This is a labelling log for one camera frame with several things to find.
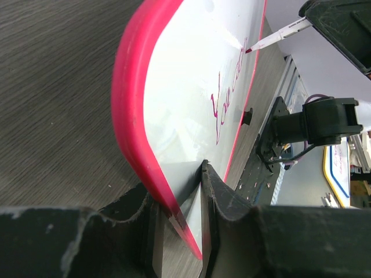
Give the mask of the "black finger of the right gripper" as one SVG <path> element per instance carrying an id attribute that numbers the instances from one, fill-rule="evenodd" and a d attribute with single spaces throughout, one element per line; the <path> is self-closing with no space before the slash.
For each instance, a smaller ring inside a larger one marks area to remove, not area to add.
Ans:
<path id="1" fill-rule="evenodd" d="M 370 1 L 307 1 L 299 16 L 361 73 L 370 72 Z"/>

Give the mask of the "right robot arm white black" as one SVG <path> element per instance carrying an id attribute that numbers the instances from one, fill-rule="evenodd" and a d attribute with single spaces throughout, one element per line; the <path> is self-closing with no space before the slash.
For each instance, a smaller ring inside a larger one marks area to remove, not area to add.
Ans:
<path id="1" fill-rule="evenodd" d="M 281 143 L 336 145 L 370 130 L 370 2 L 296 1 L 296 19 L 261 45 L 278 44 L 294 59 L 311 101 L 274 122 Z"/>

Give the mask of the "white marker pen pink cap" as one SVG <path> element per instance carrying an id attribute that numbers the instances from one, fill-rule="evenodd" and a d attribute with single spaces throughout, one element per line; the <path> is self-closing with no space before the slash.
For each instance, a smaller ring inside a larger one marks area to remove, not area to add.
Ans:
<path id="1" fill-rule="evenodd" d="M 277 32 L 259 40 L 257 43 L 255 43 L 253 46 L 247 49 L 245 53 L 247 54 L 247 53 L 251 53 L 251 52 L 254 52 L 260 49 L 264 49 L 265 47 L 268 47 L 274 43 L 284 40 L 311 26 L 312 24 L 307 20 L 307 18 L 303 17 L 279 29 Z"/>

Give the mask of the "pink framed whiteboard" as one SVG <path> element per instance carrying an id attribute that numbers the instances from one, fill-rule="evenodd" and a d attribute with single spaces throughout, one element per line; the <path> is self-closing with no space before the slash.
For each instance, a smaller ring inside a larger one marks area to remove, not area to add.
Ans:
<path id="1" fill-rule="evenodd" d="M 252 88 L 265 1 L 144 1 L 115 57 L 111 112 L 124 157 L 203 257 L 204 160 L 225 181 Z"/>

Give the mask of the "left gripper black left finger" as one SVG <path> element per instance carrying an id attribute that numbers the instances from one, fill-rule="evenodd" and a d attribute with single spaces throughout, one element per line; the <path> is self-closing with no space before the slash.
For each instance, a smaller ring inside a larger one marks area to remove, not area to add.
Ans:
<path id="1" fill-rule="evenodd" d="M 2 277 L 160 277 L 161 212 L 138 184 L 100 210 L 1 208 Z"/>

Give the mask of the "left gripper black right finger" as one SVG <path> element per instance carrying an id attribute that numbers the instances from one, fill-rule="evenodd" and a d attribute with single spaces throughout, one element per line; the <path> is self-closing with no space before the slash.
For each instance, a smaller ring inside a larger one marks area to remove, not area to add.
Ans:
<path id="1" fill-rule="evenodd" d="M 201 277 L 369 277 L 370 211 L 252 206 L 201 166 Z"/>

